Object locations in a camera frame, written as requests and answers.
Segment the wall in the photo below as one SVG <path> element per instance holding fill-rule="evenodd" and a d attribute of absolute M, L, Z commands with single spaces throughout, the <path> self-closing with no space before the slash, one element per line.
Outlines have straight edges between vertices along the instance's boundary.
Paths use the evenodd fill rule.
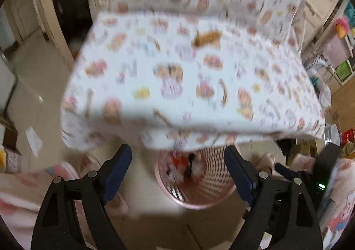
<path fill-rule="evenodd" d="M 5 110 L 12 88 L 15 84 L 15 76 L 9 70 L 0 52 L 0 114 Z"/>
<path fill-rule="evenodd" d="M 12 33 L 8 18 L 3 7 L 0 8 L 0 48 L 4 51 L 15 43 L 15 37 Z"/>

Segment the paper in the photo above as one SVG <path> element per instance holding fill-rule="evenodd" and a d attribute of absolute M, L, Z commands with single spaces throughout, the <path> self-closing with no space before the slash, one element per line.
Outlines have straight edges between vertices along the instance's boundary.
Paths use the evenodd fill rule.
<path fill-rule="evenodd" d="M 37 136 L 36 132 L 32 127 L 29 127 L 26 130 L 26 136 L 28 139 L 28 142 L 30 143 L 31 150 L 33 154 L 38 157 L 38 152 L 42 147 L 42 140 Z"/>

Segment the cardboard box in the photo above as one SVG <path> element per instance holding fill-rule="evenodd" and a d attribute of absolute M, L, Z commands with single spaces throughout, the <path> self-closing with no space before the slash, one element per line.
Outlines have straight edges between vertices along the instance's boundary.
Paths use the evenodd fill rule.
<path fill-rule="evenodd" d="M 317 157 L 317 150 L 313 145 L 310 145 L 310 141 L 302 141 L 298 145 L 294 145 L 290 150 L 290 157 L 287 160 L 287 166 L 290 166 L 297 154 L 305 156 Z"/>
<path fill-rule="evenodd" d="M 22 156 L 19 152 L 0 146 L 0 173 L 21 172 Z"/>
<path fill-rule="evenodd" d="M 17 131 L 12 123 L 0 116 L 0 145 L 16 151 Z"/>

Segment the metal screw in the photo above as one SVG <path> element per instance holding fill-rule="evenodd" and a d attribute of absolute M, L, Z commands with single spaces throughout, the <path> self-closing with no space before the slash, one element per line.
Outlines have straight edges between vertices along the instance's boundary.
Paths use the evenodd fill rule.
<path fill-rule="evenodd" d="M 262 178 L 262 179 L 266 179 L 268 176 L 269 175 L 266 172 L 264 172 L 264 171 L 259 172 L 259 177 Z"/>
<path fill-rule="evenodd" d="M 53 183 L 54 183 L 54 184 L 59 184 L 61 181 L 62 181 L 62 177 L 55 177 L 55 178 L 53 179 Z"/>
<path fill-rule="evenodd" d="M 88 173 L 88 177 L 89 177 L 89 178 L 96 177 L 96 175 L 97 175 L 97 172 L 96 172 L 96 171 L 90 171 L 90 172 Z"/>
<path fill-rule="evenodd" d="M 302 180 L 300 178 L 295 178 L 293 179 L 293 181 L 297 184 L 297 185 L 301 185 L 302 184 Z"/>

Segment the teal object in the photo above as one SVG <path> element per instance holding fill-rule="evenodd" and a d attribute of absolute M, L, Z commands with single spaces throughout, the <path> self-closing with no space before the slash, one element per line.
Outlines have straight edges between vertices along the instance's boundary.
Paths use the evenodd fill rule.
<path fill-rule="evenodd" d="M 345 9 L 344 13 L 347 16 L 350 28 L 352 29 L 353 27 L 355 27 L 355 8 L 351 4 L 351 2 L 347 4 L 347 8 Z"/>
<path fill-rule="evenodd" d="M 319 79 L 318 77 L 310 77 L 310 81 L 311 81 L 313 87 L 316 85 L 318 79 Z"/>

